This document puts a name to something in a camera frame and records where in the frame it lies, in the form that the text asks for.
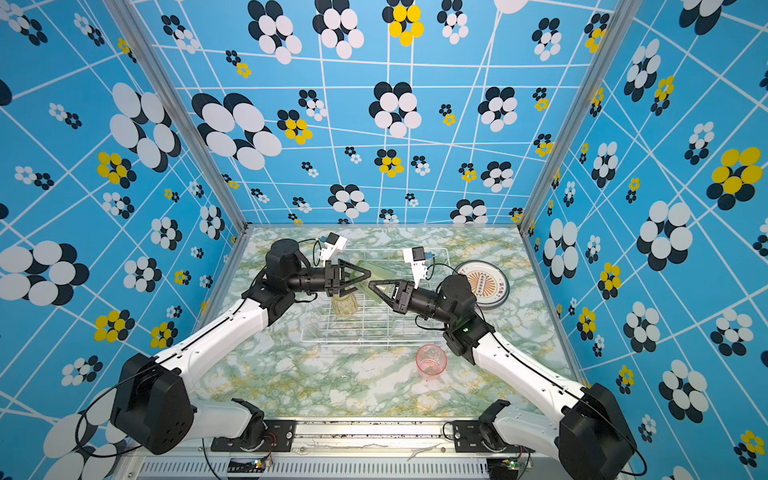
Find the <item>yellow drinking glass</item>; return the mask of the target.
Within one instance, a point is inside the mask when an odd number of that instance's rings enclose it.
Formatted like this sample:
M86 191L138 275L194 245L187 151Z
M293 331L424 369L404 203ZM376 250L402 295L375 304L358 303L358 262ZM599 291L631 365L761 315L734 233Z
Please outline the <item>yellow drinking glass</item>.
M359 310L357 296L354 294L334 296L331 301L331 310L340 319L353 318Z

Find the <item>pink drinking glass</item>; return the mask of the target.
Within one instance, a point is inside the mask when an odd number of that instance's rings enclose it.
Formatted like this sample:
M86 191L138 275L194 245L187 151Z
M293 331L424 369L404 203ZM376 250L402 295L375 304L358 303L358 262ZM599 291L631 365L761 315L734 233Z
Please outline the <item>pink drinking glass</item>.
M427 344L419 348L415 357L419 373L425 377L437 377L447 367L448 358L445 351L436 344Z

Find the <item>white plate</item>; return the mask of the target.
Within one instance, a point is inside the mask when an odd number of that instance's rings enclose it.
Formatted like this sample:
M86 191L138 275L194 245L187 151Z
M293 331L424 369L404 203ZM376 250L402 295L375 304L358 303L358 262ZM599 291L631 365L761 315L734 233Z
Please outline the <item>white plate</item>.
M465 275L481 309L496 309L509 297L510 283L497 266L482 260L460 264L456 271Z

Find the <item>green drinking glass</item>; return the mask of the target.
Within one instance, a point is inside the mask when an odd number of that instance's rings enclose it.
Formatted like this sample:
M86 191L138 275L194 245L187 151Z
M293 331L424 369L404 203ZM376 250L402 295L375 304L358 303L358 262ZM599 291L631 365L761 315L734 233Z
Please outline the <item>green drinking glass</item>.
M404 277L401 271L394 268L392 262L358 260L356 265L370 272L370 277L359 284L359 290L375 301L379 301L379 297L369 287L370 281L397 280Z

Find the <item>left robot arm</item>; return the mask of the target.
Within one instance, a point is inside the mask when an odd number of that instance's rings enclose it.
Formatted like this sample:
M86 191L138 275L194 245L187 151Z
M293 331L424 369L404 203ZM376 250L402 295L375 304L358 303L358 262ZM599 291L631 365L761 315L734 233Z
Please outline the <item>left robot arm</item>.
M233 307L159 354L137 354L124 364L111 424L154 455L206 438L257 449L266 438L260 408L240 398L195 404L190 389L232 350L281 318L296 304L297 294L344 297L369 277L369 270L343 259L313 265L296 240L274 242L264 266Z

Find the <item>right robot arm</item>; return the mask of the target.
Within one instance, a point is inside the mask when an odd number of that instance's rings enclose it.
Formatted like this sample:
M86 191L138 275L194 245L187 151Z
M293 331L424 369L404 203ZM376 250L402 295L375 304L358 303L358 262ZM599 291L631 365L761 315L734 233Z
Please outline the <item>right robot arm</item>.
M481 416L488 445L529 447L555 458L573 479L614 479L638 446L616 397L603 385L586 387L523 353L488 323L469 280L446 277L435 291L403 279L377 280L370 289L395 313L442 323L449 349L498 377L544 416L525 420L497 402Z

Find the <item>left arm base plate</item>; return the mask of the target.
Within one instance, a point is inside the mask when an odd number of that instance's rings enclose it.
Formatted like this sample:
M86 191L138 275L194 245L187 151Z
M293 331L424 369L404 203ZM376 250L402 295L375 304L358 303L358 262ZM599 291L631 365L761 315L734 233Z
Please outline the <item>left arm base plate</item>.
M296 420L261 420L253 426L247 427L239 437L214 438L211 443L211 450L228 453L289 452L296 436L296 427Z

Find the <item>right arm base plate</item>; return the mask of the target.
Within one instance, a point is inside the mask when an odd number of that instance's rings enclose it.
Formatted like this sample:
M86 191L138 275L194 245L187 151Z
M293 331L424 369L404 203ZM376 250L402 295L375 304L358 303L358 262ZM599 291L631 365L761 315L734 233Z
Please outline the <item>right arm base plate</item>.
M531 452L521 445L506 443L491 426L479 420L454 420L449 438L458 453L526 454Z

